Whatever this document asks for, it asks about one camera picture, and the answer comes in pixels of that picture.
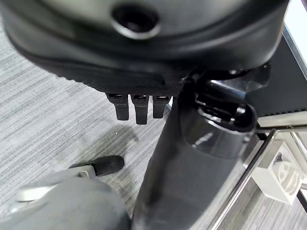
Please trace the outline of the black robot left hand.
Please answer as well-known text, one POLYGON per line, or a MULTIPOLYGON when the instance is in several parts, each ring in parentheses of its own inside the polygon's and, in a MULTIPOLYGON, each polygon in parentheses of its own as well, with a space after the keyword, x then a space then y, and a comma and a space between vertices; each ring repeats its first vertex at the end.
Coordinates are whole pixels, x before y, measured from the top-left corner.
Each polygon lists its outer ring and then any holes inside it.
POLYGON ((173 106, 149 161, 135 230, 187 230, 257 127, 245 95, 264 87, 286 0, 3 0, 12 45, 28 60, 104 92, 118 120, 173 106))

